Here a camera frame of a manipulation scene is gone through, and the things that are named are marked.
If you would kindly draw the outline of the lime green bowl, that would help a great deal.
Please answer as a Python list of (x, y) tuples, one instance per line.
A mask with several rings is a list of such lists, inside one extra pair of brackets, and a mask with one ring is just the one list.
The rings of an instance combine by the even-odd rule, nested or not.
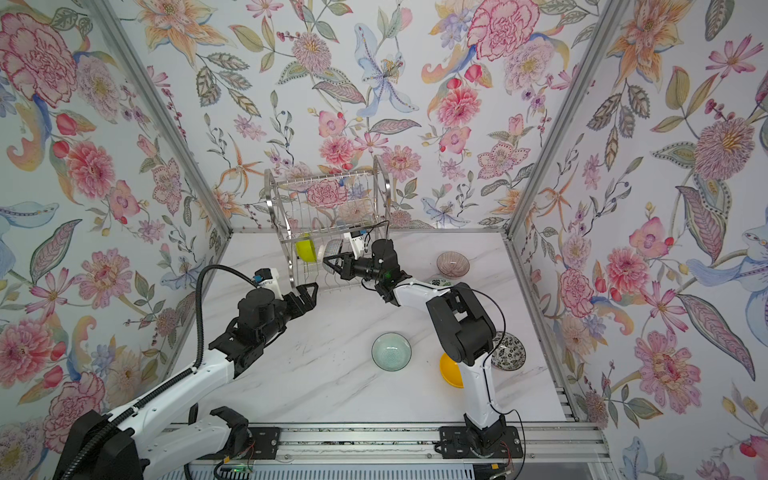
[(317, 254), (314, 242), (309, 234), (303, 234), (295, 243), (297, 257), (305, 263), (316, 263)]

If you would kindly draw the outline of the steel wire dish rack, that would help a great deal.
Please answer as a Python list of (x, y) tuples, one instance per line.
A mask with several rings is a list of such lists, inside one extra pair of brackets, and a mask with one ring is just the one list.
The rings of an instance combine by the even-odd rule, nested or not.
[[(264, 172), (264, 199), (270, 221), (276, 229), (287, 261), (290, 285), (316, 282), (324, 290), (352, 284), (323, 266), (326, 244), (343, 240), (343, 252), (351, 252), (344, 234), (368, 230), (369, 254), (372, 243), (389, 237), (393, 184), (378, 158), (369, 167), (342, 173), (294, 176), (277, 179)], [(305, 263), (296, 255), (295, 243), (309, 234), (317, 254), (316, 263)]]

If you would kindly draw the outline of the dark blue patterned bowl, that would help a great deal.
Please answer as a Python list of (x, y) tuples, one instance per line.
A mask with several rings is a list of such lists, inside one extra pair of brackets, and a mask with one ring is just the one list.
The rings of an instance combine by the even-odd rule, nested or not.
[(340, 238), (330, 240), (324, 249), (323, 258), (330, 258), (343, 252), (343, 240)]

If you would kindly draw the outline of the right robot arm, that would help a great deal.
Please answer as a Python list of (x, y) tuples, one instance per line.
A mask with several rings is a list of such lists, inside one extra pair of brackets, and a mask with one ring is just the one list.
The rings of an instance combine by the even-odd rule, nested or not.
[(343, 280), (372, 281), (386, 303), (429, 315), (444, 353), (459, 367), (467, 439), (477, 451), (501, 442), (507, 420), (496, 405), (491, 373), (497, 329), (478, 299), (481, 293), (463, 282), (437, 287), (415, 279), (400, 267), (390, 239), (374, 241), (367, 256), (326, 248), (322, 262)]

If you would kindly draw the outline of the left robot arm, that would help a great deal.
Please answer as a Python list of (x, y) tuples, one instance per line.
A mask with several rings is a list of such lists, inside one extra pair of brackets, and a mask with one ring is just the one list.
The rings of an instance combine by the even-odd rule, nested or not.
[(200, 362), (108, 414), (89, 411), (68, 434), (57, 479), (158, 479), (208, 455), (236, 456), (253, 444), (248, 419), (226, 406), (180, 429), (167, 428), (213, 391), (237, 380), (289, 321), (314, 309), (318, 286), (285, 295), (262, 282), (238, 304), (238, 315)]

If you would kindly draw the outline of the green leaf pattern bowl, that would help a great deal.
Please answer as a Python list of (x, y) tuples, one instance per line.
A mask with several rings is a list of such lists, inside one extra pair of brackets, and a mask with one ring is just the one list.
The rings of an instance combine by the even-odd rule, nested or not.
[(450, 278), (436, 275), (429, 280), (429, 283), (438, 288), (445, 288), (445, 287), (453, 286), (455, 284), (455, 281)]

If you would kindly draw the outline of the pale teal glass bowl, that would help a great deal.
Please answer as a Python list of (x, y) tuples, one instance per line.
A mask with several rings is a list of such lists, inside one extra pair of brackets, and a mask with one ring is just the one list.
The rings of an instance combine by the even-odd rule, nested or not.
[(383, 371), (397, 372), (404, 369), (412, 358), (409, 341), (401, 334), (388, 332), (377, 337), (371, 348), (374, 364)]

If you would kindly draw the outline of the pink striped bowl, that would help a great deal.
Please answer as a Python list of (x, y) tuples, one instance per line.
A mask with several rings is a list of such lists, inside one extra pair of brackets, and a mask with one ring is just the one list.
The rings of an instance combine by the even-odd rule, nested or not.
[(471, 268), (469, 259), (456, 251), (442, 252), (437, 257), (436, 265), (439, 272), (448, 278), (461, 278), (465, 276)]

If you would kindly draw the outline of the yellow bowl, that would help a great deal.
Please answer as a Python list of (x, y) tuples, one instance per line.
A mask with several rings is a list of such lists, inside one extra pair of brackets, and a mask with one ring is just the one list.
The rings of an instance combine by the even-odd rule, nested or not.
[(458, 363), (443, 353), (439, 360), (439, 371), (443, 380), (450, 386), (463, 389), (464, 384)]

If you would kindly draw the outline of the black white floral bowl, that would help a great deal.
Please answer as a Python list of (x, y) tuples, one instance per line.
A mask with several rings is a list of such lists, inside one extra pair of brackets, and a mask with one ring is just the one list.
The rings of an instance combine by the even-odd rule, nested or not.
[(507, 372), (520, 370), (526, 363), (527, 352), (521, 340), (506, 332), (498, 332), (494, 337), (495, 350), (491, 356), (493, 367)]

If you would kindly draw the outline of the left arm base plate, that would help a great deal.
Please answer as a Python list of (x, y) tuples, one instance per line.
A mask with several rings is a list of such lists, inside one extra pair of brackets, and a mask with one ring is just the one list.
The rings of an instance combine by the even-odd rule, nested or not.
[(201, 460), (275, 460), (282, 429), (279, 427), (250, 427), (244, 440), (234, 447), (225, 446), (222, 450), (201, 457)]

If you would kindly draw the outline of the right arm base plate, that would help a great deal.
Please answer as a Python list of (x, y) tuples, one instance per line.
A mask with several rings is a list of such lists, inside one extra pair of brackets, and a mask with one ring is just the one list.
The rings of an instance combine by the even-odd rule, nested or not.
[(513, 426), (485, 434), (466, 426), (442, 426), (438, 433), (434, 451), (443, 459), (522, 459), (524, 456), (523, 441)]

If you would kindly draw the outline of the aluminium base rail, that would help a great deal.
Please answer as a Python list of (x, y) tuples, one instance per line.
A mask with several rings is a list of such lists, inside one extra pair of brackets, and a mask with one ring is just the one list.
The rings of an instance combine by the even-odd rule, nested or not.
[[(591, 423), (508, 422), (518, 436), (476, 455), (458, 446), (457, 460), (465, 463), (524, 461), (544, 463), (608, 463), (604, 435)], [(273, 464), (404, 464), (448, 463), (442, 423), (274, 423), (280, 430), (271, 442), (273, 453), (246, 453), (251, 463)]]

